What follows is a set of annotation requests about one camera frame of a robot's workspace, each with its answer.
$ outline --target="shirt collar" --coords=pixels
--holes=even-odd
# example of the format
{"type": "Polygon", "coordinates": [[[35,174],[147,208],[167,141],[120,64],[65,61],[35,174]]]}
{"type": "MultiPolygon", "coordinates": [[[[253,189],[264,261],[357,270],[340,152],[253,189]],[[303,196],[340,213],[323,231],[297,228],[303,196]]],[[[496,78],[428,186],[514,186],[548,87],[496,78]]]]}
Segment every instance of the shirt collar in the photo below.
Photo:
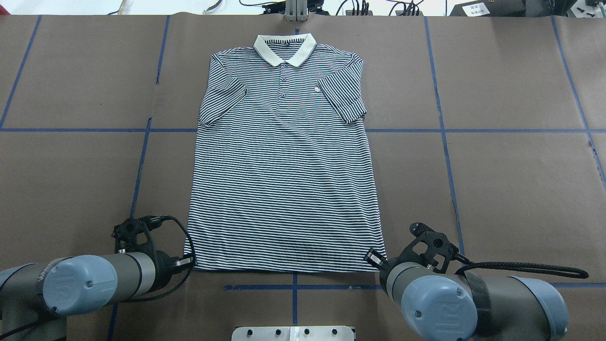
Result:
{"type": "Polygon", "coordinates": [[[266,62],[271,64],[272,66],[278,66],[283,62],[287,62],[294,67],[299,67],[309,55],[313,51],[313,48],[316,47],[316,40],[312,37],[311,33],[306,33],[304,35],[294,35],[294,36],[257,36],[257,40],[255,41],[255,50],[263,58],[266,62]],[[274,51],[272,51],[269,46],[267,46],[266,41],[268,40],[278,40],[278,41],[291,41],[293,39],[303,39],[303,44],[300,46],[299,50],[295,53],[292,58],[285,61],[280,58],[274,51]]]}

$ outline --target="polo shirt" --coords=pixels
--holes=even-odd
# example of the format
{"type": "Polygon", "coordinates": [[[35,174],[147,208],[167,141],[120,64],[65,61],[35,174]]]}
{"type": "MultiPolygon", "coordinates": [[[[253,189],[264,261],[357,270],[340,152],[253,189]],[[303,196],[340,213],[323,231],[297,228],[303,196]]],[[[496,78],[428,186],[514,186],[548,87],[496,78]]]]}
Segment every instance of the polo shirt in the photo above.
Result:
{"type": "Polygon", "coordinates": [[[211,56],[188,218],[196,269],[375,270],[363,259],[385,255],[363,65],[311,34],[211,56]]]}

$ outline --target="white label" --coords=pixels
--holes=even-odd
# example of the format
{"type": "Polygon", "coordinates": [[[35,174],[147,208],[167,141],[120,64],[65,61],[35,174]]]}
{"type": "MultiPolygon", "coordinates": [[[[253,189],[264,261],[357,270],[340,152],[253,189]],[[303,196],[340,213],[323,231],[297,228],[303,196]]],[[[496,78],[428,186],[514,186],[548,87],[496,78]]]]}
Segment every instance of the white label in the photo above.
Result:
{"type": "Polygon", "coordinates": [[[480,2],[479,4],[463,6],[463,11],[465,11],[465,14],[467,16],[481,16],[490,14],[488,8],[486,8],[486,5],[483,2],[480,2]]]}

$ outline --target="metal bracket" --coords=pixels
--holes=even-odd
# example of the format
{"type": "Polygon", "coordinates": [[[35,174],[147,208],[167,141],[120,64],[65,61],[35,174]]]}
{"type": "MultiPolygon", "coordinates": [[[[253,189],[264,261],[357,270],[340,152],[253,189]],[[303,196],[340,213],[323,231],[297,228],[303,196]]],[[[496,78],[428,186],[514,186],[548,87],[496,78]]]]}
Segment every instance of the metal bracket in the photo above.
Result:
{"type": "Polygon", "coordinates": [[[231,341],[355,340],[355,329],[347,326],[238,327],[231,334],[231,341]]]}
{"type": "Polygon", "coordinates": [[[307,0],[286,0],[286,21],[307,21],[307,0]]]}

